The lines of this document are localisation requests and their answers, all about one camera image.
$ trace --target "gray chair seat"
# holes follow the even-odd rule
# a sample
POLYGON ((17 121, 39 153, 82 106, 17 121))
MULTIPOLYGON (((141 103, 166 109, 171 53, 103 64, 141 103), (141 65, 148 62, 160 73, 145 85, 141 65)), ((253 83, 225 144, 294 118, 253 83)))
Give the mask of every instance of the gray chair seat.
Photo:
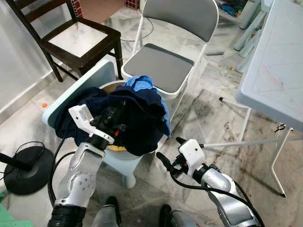
POLYGON ((132 76, 149 76, 157 88, 174 93, 181 87, 193 65, 190 59, 146 44, 124 65, 124 71, 132 76))

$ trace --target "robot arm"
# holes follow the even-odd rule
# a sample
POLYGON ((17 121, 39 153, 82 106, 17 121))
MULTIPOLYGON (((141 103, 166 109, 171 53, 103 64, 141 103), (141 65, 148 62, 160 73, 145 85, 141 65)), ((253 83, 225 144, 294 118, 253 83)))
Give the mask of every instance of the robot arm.
MULTIPOLYGON (((235 182, 226 174, 220 173, 215 165, 204 164, 205 155, 196 140, 182 141, 179 147, 180 155, 171 165, 170 161, 160 152, 157 157, 173 176, 185 173, 200 183, 202 187, 219 189, 229 192, 239 198, 235 182)), ((254 227, 260 226, 252 210, 243 202, 222 193, 207 191, 209 198, 218 208, 218 213, 225 227, 254 227)))
POLYGON ((58 197, 54 202, 52 217, 48 227, 81 227, 85 211, 96 186, 96 173, 105 156, 104 150, 114 142, 122 125, 114 125, 123 113, 125 102, 119 107, 108 108, 106 114, 95 119, 86 105, 74 106, 69 112, 77 127, 90 136, 79 145, 73 155, 67 174, 58 187, 58 197))

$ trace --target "dark wooden chair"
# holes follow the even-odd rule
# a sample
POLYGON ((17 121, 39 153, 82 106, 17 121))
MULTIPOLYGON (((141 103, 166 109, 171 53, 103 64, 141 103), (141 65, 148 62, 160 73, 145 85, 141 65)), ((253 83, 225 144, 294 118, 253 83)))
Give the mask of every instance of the dark wooden chair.
POLYGON ((123 60, 120 32, 99 23, 76 17, 70 0, 51 0, 25 15, 21 10, 35 1, 37 0, 6 0, 22 24, 41 47, 60 82, 63 80, 58 68, 73 79, 77 80, 78 78, 54 62, 52 56, 82 76, 101 58, 109 54, 116 58, 118 76, 119 79, 123 79, 121 76, 123 60), (31 25, 31 22, 65 3, 71 14, 71 20, 63 23, 41 38, 31 25))

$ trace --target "black lamp base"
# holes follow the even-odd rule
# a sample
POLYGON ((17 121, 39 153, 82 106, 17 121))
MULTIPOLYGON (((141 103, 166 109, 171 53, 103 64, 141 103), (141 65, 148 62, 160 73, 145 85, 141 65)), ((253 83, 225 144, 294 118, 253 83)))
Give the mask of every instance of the black lamp base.
POLYGON ((28 195, 38 191, 46 185, 53 164, 53 153, 43 147, 28 147, 18 152, 14 158, 27 164, 34 164, 30 171, 25 171, 7 165, 4 183, 7 190, 17 195, 28 195))

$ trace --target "black shoe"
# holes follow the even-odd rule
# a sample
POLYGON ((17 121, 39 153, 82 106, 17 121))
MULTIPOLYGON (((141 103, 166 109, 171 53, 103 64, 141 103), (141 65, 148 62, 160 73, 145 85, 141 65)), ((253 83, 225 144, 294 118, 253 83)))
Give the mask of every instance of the black shoe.
POLYGON ((118 200, 116 199, 116 197, 114 197, 114 196, 108 197, 106 200, 106 205, 113 205, 115 207, 117 224, 120 226, 121 225, 121 215, 120 215, 118 200))
POLYGON ((171 207, 170 205, 163 205, 160 210, 160 217, 159 217, 159 227, 171 227, 171 207))

